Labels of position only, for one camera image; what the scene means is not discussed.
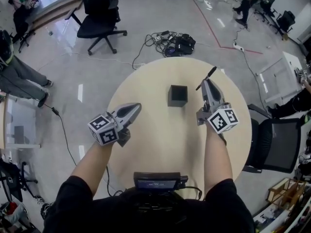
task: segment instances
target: glossy floor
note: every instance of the glossy floor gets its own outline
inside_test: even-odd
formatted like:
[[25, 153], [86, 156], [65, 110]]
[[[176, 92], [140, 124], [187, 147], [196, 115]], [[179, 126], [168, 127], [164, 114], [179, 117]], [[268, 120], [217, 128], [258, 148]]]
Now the glossy floor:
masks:
[[[261, 106], [257, 83], [243, 53], [232, 49], [236, 31], [240, 29], [233, 19], [232, 7], [239, 3], [235, 0], [208, 2], [211, 10], [207, 9], [209, 7], [205, 2], [196, 0], [119, 0], [121, 22], [117, 26], [119, 30], [127, 30], [128, 36], [114, 35], [109, 38], [118, 50], [115, 55], [106, 42], [101, 41], [89, 58], [87, 48], [94, 40], [78, 39], [79, 26], [72, 19], [59, 19], [36, 31], [30, 46], [24, 47], [18, 56], [54, 81], [47, 103], [57, 108], [62, 116], [75, 162], [79, 162], [93, 142], [86, 124], [107, 108], [118, 86], [134, 71], [130, 64], [145, 36], [153, 32], [170, 30], [189, 33], [197, 41], [191, 57], [221, 68], [241, 90], [247, 103]], [[83, 20], [86, 16], [83, 8], [77, 11], [77, 16]], [[274, 61], [282, 51], [296, 55], [304, 63], [299, 47], [293, 42], [282, 41], [280, 35], [275, 35], [274, 30], [254, 15], [250, 16], [248, 23], [250, 31], [242, 30], [237, 42], [247, 50], [245, 56], [253, 72]], [[162, 57], [153, 47], [145, 47], [136, 64]], [[283, 75], [278, 81], [273, 75], [278, 68], [282, 65], [271, 68], [258, 78], [262, 100], [279, 92], [277, 82], [283, 84], [284, 89], [288, 86], [288, 75]], [[8, 115], [8, 140], [41, 143], [42, 148], [11, 150], [11, 153], [15, 161], [29, 162], [29, 172], [39, 181], [38, 185], [32, 186], [33, 189], [47, 202], [53, 202], [60, 185], [72, 172], [74, 163], [66, 148], [59, 117], [47, 107], [36, 109], [29, 104], [35, 103], [10, 101], [12, 116]], [[19, 140], [16, 140], [17, 132], [24, 132], [22, 137], [18, 137]], [[113, 174], [111, 176], [113, 189], [122, 188], [117, 178]], [[238, 193], [254, 213], [265, 204], [267, 188], [286, 176], [270, 171], [260, 175], [241, 173], [236, 180]], [[29, 194], [23, 195], [33, 223], [42, 230], [40, 206]], [[107, 197], [107, 191], [106, 183], [102, 181], [96, 198], [104, 197]]]

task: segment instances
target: white cable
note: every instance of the white cable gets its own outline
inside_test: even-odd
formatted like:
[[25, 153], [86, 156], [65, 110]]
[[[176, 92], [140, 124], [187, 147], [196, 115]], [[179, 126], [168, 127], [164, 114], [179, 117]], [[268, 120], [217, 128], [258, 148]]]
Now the white cable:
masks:
[[203, 45], [203, 46], [206, 46], [206, 47], [210, 47], [210, 48], [213, 48], [213, 49], [231, 50], [231, 49], [227, 49], [227, 48], [216, 48], [216, 47], [213, 47], [213, 46], [211, 46], [211, 45], [208, 45], [208, 44], [205, 44], [205, 43], [200, 43], [200, 42], [197, 42], [196, 44]]
[[[117, 62], [122, 63], [122, 64], [129, 64], [129, 65], [132, 65], [132, 63], [129, 63], [129, 62], [122, 62], [122, 61], [116, 60], [116, 59], [104, 60], [104, 59], [89, 57], [88, 55], [86, 55], [86, 54], [81, 54], [81, 53], [79, 53], [79, 52], [66, 52], [66, 53], [61, 54], [61, 55], [58, 56], [58, 57], [64, 56], [64, 55], [66, 55], [66, 54], [73, 54], [73, 53], [74, 53], [74, 54], [78, 54], [78, 55], [82, 55], [82, 56], [86, 56], [86, 57], [89, 58], [89, 59], [95, 59], [95, 60], [100, 60], [100, 61], [117, 61]], [[56, 58], [58, 58], [58, 57], [55, 57], [55, 58], [52, 59], [51, 61], [47, 62], [45, 65], [43, 65], [42, 67], [40, 67], [37, 71], [39, 72], [43, 67], [45, 67], [45, 66], [48, 65], [49, 63], [53, 62], [53, 61], [54, 61]], [[144, 64], [145, 64], [145, 63], [134, 64], [134, 66], [139, 66], [139, 67], [141, 67], [141, 66], [144, 65]]]

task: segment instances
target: gray pants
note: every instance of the gray pants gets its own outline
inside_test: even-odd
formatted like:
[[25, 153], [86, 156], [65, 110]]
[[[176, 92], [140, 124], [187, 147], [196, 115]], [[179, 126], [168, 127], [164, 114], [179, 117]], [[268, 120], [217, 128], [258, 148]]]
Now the gray pants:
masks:
[[9, 66], [5, 67], [0, 73], [0, 89], [5, 93], [19, 98], [43, 99], [45, 91], [28, 80], [40, 86], [44, 86], [48, 82], [46, 76], [33, 70], [30, 66], [14, 56]]

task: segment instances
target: hand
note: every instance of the hand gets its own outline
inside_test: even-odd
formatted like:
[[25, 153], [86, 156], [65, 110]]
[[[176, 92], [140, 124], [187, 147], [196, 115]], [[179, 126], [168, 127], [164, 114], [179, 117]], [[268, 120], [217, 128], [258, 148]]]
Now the hand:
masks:
[[309, 82], [308, 82], [308, 80], [303, 80], [303, 81], [301, 82], [301, 84], [303, 84], [303, 85], [306, 87], [307, 85], [309, 85]]

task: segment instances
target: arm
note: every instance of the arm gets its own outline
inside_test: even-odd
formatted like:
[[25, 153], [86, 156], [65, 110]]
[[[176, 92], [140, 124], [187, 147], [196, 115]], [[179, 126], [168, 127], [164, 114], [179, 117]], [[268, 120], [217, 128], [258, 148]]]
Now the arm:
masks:
[[307, 80], [304, 80], [302, 84], [305, 86], [306, 90], [311, 94], [311, 85], [309, 85]]
[[223, 140], [207, 123], [207, 135], [204, 157], [205, 194], [219, 182], [232, 179], [232, 168], [227, 148]]
[[76, 166], [71, 176], [84, 180], [95, 195], [110, 159], [113, 144], [100, 146], [95, 142]]

